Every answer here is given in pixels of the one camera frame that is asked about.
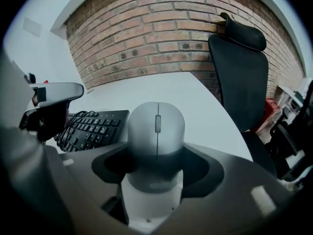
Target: black office chair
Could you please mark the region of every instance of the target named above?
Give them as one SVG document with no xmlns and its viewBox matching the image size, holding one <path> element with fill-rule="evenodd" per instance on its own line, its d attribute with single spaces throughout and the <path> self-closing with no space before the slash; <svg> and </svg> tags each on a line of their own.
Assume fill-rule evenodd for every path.
<svg viewBox="0 0 313 235">
<path fill-rule="evenodd" d="M 261 31 L 221 13 L 225 36 L 209 37 L 209 49 L 220 84 L 222 105 L 237 125 L 255 163 L 276 176 L 275 165 L 259 137 L 245 132 L 262 119 L 265 107 L 268 60 L 261 52 L 266 40 Z"/>
<path fill-rule="evenodd" d="M 313 165 L 313 82 L 311 82 L 307 96 L 303 101 L 300 112 L 290 125 L 285 108 L 277 123 L 270 130 L 272 136 L 266 144 L 277 169 L 278 178 L 286 181 L 295 180 L 307 167 Z M 303 157 L 293 168 L 289 168 L 286 158 L 296 155 L 303 150 Z"/>
</svg>

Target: white plastic part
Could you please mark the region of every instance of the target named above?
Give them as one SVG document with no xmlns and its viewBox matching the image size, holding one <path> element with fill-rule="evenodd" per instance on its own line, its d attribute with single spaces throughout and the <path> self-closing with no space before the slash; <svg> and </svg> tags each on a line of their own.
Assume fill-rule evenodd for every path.
<svg viewBox="0 0 313 235">
<path fill-rule="evenodd" d="M 129 227 L 149 234 L 159 227 L 179 206 L 183 172 L 178 172 L 177 184 L 164 193 L 144 193 L 134 188 L 128 181 L 127 175 L 122 181 L 123 201 Z"/>
<path fill-rule="evenodd" d="M 251 195 L 263 216 L 269 215 L 276 209 L 273 200 L 264 189 L 264 186 L 253 188 L 251 190 Z"/>
</svg>

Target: red object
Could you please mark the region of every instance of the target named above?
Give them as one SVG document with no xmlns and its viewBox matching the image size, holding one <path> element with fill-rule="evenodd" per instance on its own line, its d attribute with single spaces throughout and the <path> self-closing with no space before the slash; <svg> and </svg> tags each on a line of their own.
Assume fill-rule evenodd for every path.
<svg viewBox="0 0 313 235">
<path fill-rule="evenodd" d="M 280 111 L 280 107 L 277 105 L 274 98 L 267 98 L 265 100 L 265 109 L 264 109 L 264 115 L 262 117 L 262 120 L 257 126 L 253 127 L 251 131 L 257 132 L 258 130 L 261 130 L 262 129 L 261 127 L 265 126 L 266 122 L 269 121 L 271 118 L 273 118 L 273 116 L 278 114 L 279 111 Z"/>
</svg>

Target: white wall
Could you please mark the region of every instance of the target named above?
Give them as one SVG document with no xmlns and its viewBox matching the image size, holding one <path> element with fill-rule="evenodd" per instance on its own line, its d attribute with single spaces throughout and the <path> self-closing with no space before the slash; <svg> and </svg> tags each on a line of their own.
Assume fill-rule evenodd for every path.
<svg viewBox="0 0 313 235">
<path fill-rule="evenodd" d="M 313 76 L 313 47 L 310 36 L 297 12 L 287 0 L 261 0 L 278 17 L 289 33 L 302 62 L 305 74 Z"/>
<path fill-rule="evenodd" d="M 38 82 L 79 82 L 81 78 L 64 37 L 64 21 L 85 0 L 28 0 L 11 23 L 4 50 L 20 69 L 34 73 Z M 285 0 L 262 0 L 285 25 L 308 76 L 313 76 L 313 51 L 307 33 Z M 41 27 L 40 36 L 23 30 L 29 18 Z"/>
<path fill-rule="evenodd" d="M 14 60 L 24 73 L 35 74 L 39 83 L 45 80 L 82 83 L 69 51 L 63 23 L 83 1 L 26 1 L 4 36 L 4 50 L 9 59 Z M 23 30 L 25 18 L 41 26 L 39 37 Z"/>
</svg>

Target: brick wall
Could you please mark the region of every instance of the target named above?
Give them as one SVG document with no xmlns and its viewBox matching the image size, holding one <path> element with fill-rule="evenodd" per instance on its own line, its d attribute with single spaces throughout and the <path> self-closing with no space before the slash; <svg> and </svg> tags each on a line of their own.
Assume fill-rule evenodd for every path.
<svg viewBox="0 0 313 235">
<path fill-rule="evenodd" d="M 219 99 L 207 40 L 211 34 L 223 34 L 223 11 L 264 33 L 268 97 L 274 96 L 277 84 L 300 85 L 304 73 L 295 47 L 259 0 L 86 0 L 66 23 L 68 43 L 87 88 L 190 71 Z"/>
</svg>

